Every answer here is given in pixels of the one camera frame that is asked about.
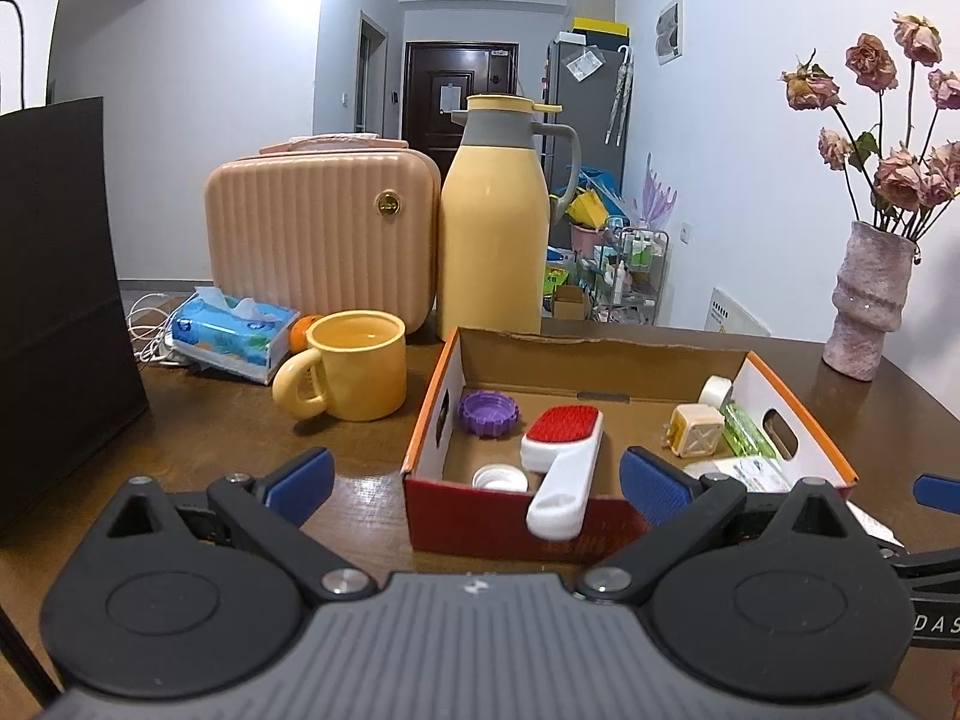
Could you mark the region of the pink ribbed suitcase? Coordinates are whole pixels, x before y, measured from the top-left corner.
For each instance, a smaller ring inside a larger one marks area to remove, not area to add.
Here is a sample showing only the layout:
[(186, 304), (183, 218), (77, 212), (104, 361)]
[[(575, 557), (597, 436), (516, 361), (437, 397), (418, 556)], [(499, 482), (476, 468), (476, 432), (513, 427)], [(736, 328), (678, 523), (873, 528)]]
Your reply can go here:
[(229, 161), (206, 181), (212, 280), (233, 298), (425, 323), (436, 294), (441, 172), (406, 143), (319, 135)]

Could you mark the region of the orange fruit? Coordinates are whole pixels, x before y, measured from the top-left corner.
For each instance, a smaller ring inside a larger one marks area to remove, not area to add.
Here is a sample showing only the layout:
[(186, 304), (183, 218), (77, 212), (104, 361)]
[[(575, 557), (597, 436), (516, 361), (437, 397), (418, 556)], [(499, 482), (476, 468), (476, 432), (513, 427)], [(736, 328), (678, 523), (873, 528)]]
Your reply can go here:
[(290, 351), (293, 355), (302, 353), (309, 348), (309, 330), (314, 323), (319, 321), (320, 316), (301, 316), (293, 322), (290, 333), (288, 333), (288, 343), (290, 343)]

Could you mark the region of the pink textured vase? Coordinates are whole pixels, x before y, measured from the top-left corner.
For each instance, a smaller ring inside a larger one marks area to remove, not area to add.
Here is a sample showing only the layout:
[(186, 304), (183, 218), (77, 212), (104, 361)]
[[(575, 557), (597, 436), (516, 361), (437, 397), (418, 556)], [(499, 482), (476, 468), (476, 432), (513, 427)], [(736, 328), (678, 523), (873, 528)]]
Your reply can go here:
[(871, 382), (884, 353), (885, 338), (901, 327), (916, 244), (891, 232), (853, 221), (836, 275), (833, 330), (823, 362), (859, 382)]

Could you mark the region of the white leaning board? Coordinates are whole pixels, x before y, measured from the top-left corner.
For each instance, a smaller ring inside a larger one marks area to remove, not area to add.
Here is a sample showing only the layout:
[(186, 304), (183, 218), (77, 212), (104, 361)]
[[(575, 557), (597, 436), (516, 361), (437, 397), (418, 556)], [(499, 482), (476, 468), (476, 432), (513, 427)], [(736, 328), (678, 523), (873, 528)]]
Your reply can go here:
[(755, 319), (745, 307), (721, 288), (713, 288), (704, 319), (706, 332), (745, 335), (746, 337), (769, 337), (770, 328)]

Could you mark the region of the purple bottle cap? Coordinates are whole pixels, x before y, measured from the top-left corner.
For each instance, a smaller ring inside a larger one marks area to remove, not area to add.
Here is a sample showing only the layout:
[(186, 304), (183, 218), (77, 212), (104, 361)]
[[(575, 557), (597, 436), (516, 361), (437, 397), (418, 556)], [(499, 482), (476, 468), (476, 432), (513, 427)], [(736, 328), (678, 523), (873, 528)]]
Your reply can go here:
[(460, 426), (482, 439), (507, 436), (519, 419), (521, 411), (516, 400), (496, 390), (475, 390), (460, 400)]

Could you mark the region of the white tape roll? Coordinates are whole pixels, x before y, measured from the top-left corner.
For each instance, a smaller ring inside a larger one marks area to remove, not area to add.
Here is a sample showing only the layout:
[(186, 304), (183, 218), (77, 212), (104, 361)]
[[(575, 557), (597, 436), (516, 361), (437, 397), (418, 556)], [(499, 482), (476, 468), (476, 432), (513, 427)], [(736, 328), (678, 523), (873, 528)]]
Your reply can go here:
[(703, 385), (698, 401), (701, 405), (721, 411), (731, 401), (734, 382), (721, 376), (711, 376)]

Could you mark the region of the cream plug adapter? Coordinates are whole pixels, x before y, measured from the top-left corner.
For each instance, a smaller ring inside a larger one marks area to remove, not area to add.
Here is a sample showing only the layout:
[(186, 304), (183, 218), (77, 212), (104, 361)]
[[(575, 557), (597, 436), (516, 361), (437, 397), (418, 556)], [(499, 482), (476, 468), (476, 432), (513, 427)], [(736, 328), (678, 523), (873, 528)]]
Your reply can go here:
[(662, 444), (675, 457), (706, 458), (718, 450), (724, 431), (721, 411), (704, 403), (677, 405), (664, 427)]

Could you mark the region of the red cardboard box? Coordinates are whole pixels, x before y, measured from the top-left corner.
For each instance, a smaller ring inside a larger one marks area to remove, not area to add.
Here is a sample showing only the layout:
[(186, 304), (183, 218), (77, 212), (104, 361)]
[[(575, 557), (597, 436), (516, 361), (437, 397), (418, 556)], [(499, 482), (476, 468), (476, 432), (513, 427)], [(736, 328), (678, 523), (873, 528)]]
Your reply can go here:
[[(854, 468), (791, 388), (754, 351), (613, 338), (550, 338), (460, 328), (444, 344), (402, 465), (410, 541), (418, 551), (491, 561), (599, 561), (647, 530), (620, 489), (630, 447), (669, 460), (662, 431), (675, 406), (692, 403), (711, 376), (732, 383), (732, 398), (754, 421), (776, 413), (797, 440), (789, 479), (822, 476), (840, 491)], [(521, 429), (502, 439), (462, 427), (462, 398), (496, 390), (530, 426), (552, 406), (592, 405), (604, 417), (586, 518), (573, 541), (544, 541), (526, 527), (534, 494), (473, 487), (485, 465), (519, 466)]]

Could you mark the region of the yellow thermos jug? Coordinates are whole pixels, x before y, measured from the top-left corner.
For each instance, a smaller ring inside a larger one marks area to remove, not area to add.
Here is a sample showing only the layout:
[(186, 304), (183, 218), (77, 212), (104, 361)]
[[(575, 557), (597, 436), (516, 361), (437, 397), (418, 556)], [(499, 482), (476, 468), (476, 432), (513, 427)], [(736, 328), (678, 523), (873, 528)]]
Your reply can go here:
[(444, 340), (459, 328), (539, 332), (548, 234), (576, 187), (556, 200), (548, 195), (534, 138), (562, 138), (571, 146), (571, 176), (581, 169), (578, 132), (540, 119), (562, 110), (474, 94), (451, 114), (464, 132), (439, 199), (436, 312)]

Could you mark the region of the red lint brush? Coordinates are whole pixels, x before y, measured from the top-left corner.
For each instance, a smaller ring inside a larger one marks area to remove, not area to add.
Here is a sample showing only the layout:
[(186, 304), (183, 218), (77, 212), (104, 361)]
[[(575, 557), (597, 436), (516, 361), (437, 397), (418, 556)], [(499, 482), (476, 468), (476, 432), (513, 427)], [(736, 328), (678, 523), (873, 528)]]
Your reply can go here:
[(592, 405), (552, 406), (521, 439), (521, 466), (542, 475), (527, 507), (530, 533), (569, 541), (583, 528), (604, 435), (604, 415)]

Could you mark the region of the blue tissue pack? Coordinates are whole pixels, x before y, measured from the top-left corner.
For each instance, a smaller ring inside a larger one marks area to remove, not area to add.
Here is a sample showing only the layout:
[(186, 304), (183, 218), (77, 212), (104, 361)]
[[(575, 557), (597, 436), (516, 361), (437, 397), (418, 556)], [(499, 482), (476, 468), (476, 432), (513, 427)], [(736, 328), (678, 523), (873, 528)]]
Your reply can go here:
[(202, 366), (268, 385), (290, 353), (296, 309), (197, 286), (169, 324), (171, 346)]

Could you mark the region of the green spray bottle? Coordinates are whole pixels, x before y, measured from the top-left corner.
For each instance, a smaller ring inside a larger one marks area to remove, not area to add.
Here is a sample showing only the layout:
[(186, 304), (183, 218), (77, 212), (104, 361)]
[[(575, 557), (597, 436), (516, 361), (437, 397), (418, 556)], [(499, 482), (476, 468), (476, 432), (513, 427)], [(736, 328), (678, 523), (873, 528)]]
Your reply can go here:
[(768, 460), (781, 458), (773, 442), (742, 406), (735, 401), (728, 401), (719, 408), (719, 412), (724, 418), (724, 440), (732, 454), (737, 457), (763, 457)]

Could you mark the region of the dried pink roses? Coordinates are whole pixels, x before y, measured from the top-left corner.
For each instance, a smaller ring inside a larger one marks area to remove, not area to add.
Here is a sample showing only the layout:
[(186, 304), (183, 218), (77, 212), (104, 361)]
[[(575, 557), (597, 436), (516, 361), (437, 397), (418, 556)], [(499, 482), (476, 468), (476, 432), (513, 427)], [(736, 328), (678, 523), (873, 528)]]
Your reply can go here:
[(875, 98), (862, 130), (844, 114), (841, 86), (815, 55), (779, 75), (789, 109), (836, 117), (818, 132), (822, 163), (844, 179), (853, 216), (916, 244), (958, 203), (958, 142), (935, 141), (940, 117), (958, 110), (958, 73), (942, 65), (942, 34), (928, 18), (897, 13), (889, 49), (863, 32), (844, 52), (854, 84)]

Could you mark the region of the dark entrance door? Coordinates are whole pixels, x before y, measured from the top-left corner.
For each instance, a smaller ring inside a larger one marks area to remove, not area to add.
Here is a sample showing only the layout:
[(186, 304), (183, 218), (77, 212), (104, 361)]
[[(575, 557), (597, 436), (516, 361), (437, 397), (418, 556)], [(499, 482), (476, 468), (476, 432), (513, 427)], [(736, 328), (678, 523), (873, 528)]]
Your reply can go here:
[(451, 114), (474, 94), (516, 93), (517, 62), (511, 43), (405, 44), (402, 138), (446, 176), (464, 132)]

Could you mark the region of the white threaded cap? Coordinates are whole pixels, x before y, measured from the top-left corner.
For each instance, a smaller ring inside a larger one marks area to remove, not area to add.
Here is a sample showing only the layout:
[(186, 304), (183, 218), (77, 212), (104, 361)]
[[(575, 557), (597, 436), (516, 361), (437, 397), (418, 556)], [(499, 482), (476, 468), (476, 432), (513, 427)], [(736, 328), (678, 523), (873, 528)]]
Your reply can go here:
[(529, 480), (526, 473), (517, 466), (506, 463), (489, 463), (473, 473), (470, 482), (473, 489), (480, 491), (498, 491), (498, 493), (526, 494)]

